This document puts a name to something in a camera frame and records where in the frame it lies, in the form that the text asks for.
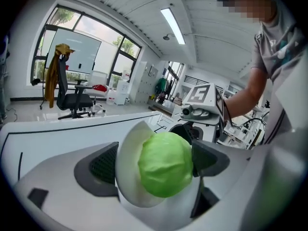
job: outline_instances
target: ceiling light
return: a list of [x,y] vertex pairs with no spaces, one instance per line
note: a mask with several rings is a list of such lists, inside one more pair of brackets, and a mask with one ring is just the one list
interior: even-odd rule
[[178,22],[176,21],[172,11],[170,10],[170,8],[167,9],[163,9],[160,11],[165,19],[168,21],[169,26],[171,27],[175,37],[177,38],[179,44],[185,44],[185,40],[183,38],[183,35],[181,33],[180,27]]

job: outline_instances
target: gray t-shirt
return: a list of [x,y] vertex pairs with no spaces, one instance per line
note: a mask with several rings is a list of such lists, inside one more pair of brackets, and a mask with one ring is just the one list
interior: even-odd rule
[[286,6],[280,1],[276,1],[276,4],[275,18],[268,24],[261,23],[252,50],[252,67],[263,70],[273,83],[264,142],[273,136],[271,133],[277,136],[291,129],[290,121],[283,114],[283,107],[275,93],[297,65],[307,42]]

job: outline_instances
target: floor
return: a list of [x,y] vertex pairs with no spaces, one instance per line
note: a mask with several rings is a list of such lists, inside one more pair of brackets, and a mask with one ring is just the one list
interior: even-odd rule
[[[132,113],[141,113],[141,112],[149,112],[151,110],[148,109],[148,106],[140,106],[140,105],[109,105],[104,101],[99,101],[104,106],[106,112],[103,114],[101,111],[96,114],[97,116],[114,116],[114,115],[124,115],[124,114],[132,114]],[[11,102],[11,104],[7,107],[9,111],[7,111],[7,118],[4,120],[4,123],[8,122],[26,122],[26,121],[52,121],[57,120],[58,117],[68,115],[70,113],[69,110],[60,110],[56,105],[50,109],[49,104],[46,102],[43,104],[43,109],[39,109],[39,105],[41,101],[25,101],[25,102]]]

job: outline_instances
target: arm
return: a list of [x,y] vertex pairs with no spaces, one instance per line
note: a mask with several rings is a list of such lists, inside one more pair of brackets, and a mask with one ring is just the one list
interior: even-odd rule
[[[267,78],[268,75],[259,68],[253,67],[250,70],[246,88],[225,100],[231,118],[245,115],[256,106],[266,86]],[[224,114],[224,119],[227,121],[228,113]]]

